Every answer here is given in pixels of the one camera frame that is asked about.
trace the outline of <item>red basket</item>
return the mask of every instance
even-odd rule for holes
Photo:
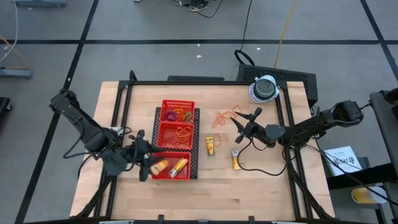
[[[195,110],[195,102],[194,101],[183,101],[183,100],[163,100],[162,102],[162,110],[160,112],[160,121],[167,121],[167,122],[179,122],[176,121],[168,121],[166,120],[167,112],[173,112],[175,109],[183,109],[184,112],[191,112],[192,119],[190,122],[185,123],[193,123],[193,115]]]
[[[177,128],[190,129],[191,135],[189,136],[187,143],[178,144],[177,141]],[[193,143],[193,124],[177,123],[177,122],[160,122],[159,133],[157,135],[157,147],[173,148],[173,149],[192,149]]]
[[[155,157],[164,157],[169,161],[166,167],[159,175],[152,174],[152,179],[156,180],[189,180],[191,176],[191,154],[189,152],[155,152]],[[185,167],[174,177],[171,178],[169,172],[180,159],[188,159]]]

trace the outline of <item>wooden tabletop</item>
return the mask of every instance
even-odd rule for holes
[[[111,124],[117,86],[118,82],[104,82],[99,93],[94,119],[104,127]],[[288,82],[288,87],[295,122],[309,118],[303,83]],[[275,101],[254,103],[248,94],[248,86],[136,85],[132,88],[127,117],[127,126],[134,135],[143,129],[146,138],[152,139],[155,108],[161,106],[164,99],[192,100],[195,107],[200,108],[198,179],[177,182],[152,180],[149,177],[147,182],[139,182],[138,167],[130,172],[123,172],[118,178],[112,219],[156,220],[160,214],[165,215],[166,220],[247,220],[251,215],[259,221],[295,219],[287,172],[272,177],[261,172],[233,170],[231,150],[240,150],[249,141],[245,139],[241,144],[234,142],[238,133],[232,121],[214,129],[211,127],[217,112],[228,111],[234,105],[239,105],[246,114],[261,107],[262,113],[256,122],[263,126],[278,124]],[[281,93],[285,123],[288,124],[283,99]],[[237,120],[242,124],[247,123],[243,118]],[[214,133],[220,134],[222,144],[215,148],[216,155],[209,157],[205,137]],[[263,146],[258,141],[256,143],[258,147]],[[124,144],[130,144],[128,138],[125,138]],[[325,211],[334,216],[320,154],[310,147],[301,152],[308,189]],[[281,154],[282,146],[279,144],[265,151],[258,151],[250,146],[241,154],[240,161],[246,168],[278,173],[284,166]],[[83,167],[71,215],[80,212],[95,193],[101,170],[102,162],[93,159]],[[301,214],[304,217],[302,193],[297,189]],[[104,195],[101,214],[104,214],[107,200],[108,192]]]

